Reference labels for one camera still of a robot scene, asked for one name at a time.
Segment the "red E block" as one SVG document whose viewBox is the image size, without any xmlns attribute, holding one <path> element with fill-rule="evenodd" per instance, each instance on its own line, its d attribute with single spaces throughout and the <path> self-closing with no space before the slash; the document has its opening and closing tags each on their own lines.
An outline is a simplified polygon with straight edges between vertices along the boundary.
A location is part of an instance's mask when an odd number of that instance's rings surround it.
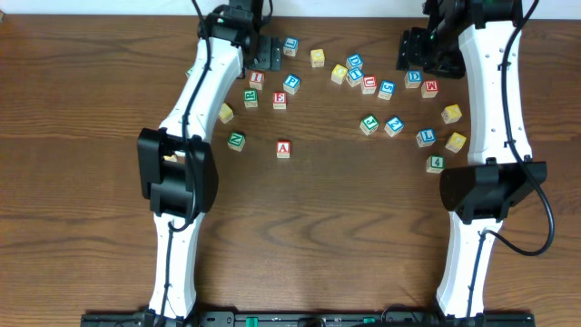
<svg viewBox="0 0 581 327">
<path fill-rule="evenodd" d="M 275 110 L 285 110 L 287 108 L 287 94 L 285 92 L 276 92 L 273 94 L 272 107 Z"/>
</svg>

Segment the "yellow tilted block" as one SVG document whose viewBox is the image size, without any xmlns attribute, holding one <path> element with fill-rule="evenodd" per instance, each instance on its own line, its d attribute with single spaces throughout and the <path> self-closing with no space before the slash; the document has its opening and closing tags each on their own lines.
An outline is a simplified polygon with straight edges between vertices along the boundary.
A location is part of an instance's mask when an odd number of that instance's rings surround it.
<svg viewBox="0 0 581 327">
<path fill-rule="evenodd" d="M 234 112 L 231 109 L 231 107 L 226 104 L 223 103 L 219 112 L 219 119 L 223 124 L 227 124 L 229 121 L 231 121 L 234 118 Z"/>
</svg>

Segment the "red I block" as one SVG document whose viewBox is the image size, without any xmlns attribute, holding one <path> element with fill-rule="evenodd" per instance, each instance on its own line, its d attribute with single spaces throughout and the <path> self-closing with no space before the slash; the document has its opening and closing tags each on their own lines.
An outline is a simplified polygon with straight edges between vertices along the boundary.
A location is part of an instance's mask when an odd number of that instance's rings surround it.
<svg viewBox="0 0 581 327">
<path fill-rule="evenodd" d="M 250 88 L 262 90 L 265 81 L 265 73 L 260 71 L 251 71 L 249 74 Z"/>
</svg>

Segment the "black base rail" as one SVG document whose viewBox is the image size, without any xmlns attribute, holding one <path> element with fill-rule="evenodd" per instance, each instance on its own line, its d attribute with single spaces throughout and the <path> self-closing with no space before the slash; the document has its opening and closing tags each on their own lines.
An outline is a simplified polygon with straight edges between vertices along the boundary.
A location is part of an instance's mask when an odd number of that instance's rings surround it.
<svg viewBox="0 0 581 327">
<path fill-rule="evenodd" d="M 236 313 L 200 312 L 190 318 L 159 318 L 152 312 L 131 314 L 85 314 L 82 327 L 381 327 L 381 326 L 482 326 L 535 327 L 528 313 L 480 314 L 470 319 L 444 318 L 434 312 L 412 312 L 404 308 L 371 313 Z"/>
</svg>

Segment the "yellow block centre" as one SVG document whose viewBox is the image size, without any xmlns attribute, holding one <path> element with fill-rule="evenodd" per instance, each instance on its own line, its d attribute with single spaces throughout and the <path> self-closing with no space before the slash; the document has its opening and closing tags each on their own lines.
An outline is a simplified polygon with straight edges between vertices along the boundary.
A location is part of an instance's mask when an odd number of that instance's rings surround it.
<svg viewBox="0 0 581 327">
<path fill-rule="evenodd" d="M 341 64 L 336 64 L 333 70 L 331 71 L 330 76 L 331 81 L 336 84 L 343 84 L 348 74 L 348 71 L 349 70 L 345 66 Z"/>
</svg>

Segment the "blue P block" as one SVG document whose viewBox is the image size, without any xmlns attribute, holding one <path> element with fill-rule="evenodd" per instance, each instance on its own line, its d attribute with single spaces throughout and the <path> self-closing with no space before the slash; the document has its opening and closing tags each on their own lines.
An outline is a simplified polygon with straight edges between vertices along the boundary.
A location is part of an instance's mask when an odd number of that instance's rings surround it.
<svg viewBox="0 0 581 327">
<path fill-rule="evenodd" d="M 296 94 L 300 88 L 300 78 L 294 74 L 289 74 L 284 82 L 283 89 L 289 94 Z"/>
</svg>

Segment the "blue 5 block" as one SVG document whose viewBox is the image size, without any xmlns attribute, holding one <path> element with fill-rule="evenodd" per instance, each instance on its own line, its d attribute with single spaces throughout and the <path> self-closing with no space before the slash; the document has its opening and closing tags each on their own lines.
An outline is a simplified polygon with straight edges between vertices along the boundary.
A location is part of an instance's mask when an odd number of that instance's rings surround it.
<svg viewBox="0 0 581 327">
<path fill-rule="evenodd" d="M 396 91 L 396 84 L 383 80 L 379 87 L 378 98 L 383 100 L 390 100 Z"/>
</svg>

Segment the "green J block right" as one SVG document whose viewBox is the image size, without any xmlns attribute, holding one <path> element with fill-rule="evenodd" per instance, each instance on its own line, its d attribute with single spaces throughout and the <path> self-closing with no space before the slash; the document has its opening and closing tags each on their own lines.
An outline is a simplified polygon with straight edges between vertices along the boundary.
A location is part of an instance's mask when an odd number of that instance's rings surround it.
<svg viewBox="0 0 581 327">
<path fill-rule="evenodd" d="M 359 128 L 365 135 L 370 135 L 379 128 L 379 121 L 373 114 L 369 114 L 361 120 Z"/>
</svg>

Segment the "yellow block right upper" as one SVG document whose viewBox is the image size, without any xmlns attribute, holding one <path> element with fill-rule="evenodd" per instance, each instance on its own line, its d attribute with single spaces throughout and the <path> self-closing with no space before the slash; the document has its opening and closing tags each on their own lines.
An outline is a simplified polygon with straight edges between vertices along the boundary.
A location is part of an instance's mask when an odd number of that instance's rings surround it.
<svg viewBox="0 0 581 327">
<path fill-rule="evenodd" d="M 445 124 L 453 124 L 462 117 L 462 112 L 458 104 L 446 106 L 441 113 Z"/>
</svg>

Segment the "yellow K block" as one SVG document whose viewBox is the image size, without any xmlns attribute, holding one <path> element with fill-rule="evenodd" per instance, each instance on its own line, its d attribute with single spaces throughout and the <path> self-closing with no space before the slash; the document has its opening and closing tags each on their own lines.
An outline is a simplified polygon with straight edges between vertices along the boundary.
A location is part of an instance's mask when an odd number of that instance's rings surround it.
<svg viewBox="0 0 581 327">
<path fill-rule="evenodd" d="M 173 154 L 173 155 L 165 155 L 163 157 L 163 160 L 164 161 L 168 161 L 168 162 L 177 163 L 178 162 L 178 157 L 175 154 Z"/>
</svg>

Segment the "yellow O block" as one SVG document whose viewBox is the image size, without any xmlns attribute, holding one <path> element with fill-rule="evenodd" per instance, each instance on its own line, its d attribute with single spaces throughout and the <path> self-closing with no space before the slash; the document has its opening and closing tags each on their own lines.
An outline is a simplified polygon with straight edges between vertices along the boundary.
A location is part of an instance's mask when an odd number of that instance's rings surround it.
<svg viewBox="0 0 581 327">
<path fill-rule="evenodd" d="M 310 63 L 313 68 L 323 67 L 325 65 L 325 54 L 322 49 L 313 49 L 310 51 Z"/>
</svg>

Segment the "blue 2 block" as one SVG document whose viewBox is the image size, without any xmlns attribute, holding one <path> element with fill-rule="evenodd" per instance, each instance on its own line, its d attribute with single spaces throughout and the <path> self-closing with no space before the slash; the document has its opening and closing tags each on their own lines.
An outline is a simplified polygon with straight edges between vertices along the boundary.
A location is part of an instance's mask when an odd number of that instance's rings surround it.
<svg viewBox="0 0 581 327">
<path fill-rule="evenodd" d="M 399 134 L 404 127 L 405 124 L 403 121 L 398 116 L 393 116 L 386 122 L 384 130 L 390 137 L 394 137 Z"/>
</svg>

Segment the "blue L block right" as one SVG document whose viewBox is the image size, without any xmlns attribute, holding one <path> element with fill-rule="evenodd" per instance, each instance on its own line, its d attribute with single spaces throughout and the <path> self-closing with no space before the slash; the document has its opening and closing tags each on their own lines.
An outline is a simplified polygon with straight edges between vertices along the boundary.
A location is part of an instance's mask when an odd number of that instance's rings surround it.
<svg viewBox="0 0 581 327">
<path fill-rule="evenodd" d="M 435 130 L 432 128 L 419 130 L 416 140 L 420 148 L 431 146 L 437 140 Z"/>
</svg>

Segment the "red A block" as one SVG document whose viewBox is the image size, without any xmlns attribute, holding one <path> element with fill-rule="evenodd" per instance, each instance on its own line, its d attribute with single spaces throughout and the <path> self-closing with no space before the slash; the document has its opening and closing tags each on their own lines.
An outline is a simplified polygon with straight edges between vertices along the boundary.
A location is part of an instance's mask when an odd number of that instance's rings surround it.
<svg viewBox="0 0 581 327">
<path fill-rule="evenodd" d="M 279 159 L 288 159 L 291 157 L 291 142 L 280 140 L 277 142 L 276 155 Z"/>
</svg>

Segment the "blue l block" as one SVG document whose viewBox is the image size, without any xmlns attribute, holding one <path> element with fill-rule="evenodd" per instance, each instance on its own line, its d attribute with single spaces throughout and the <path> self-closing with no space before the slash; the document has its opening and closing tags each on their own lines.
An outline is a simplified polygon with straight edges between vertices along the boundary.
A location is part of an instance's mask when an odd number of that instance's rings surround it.
<svg viewBox="0 0 581 327">
<path fill-rule="evenodd" d="M 283 54 L 290 57 L 295 57 L 298 52 L 298 45 L 299 40 L 297 38 L 287 37 L 283 44 Z"/>
<path fill-rule="evenodd" d="M 419 130 L 416 140 L 420 148 L 431 146 L 437 140 L 435 130 L 432 128 Z"/>
</svg>

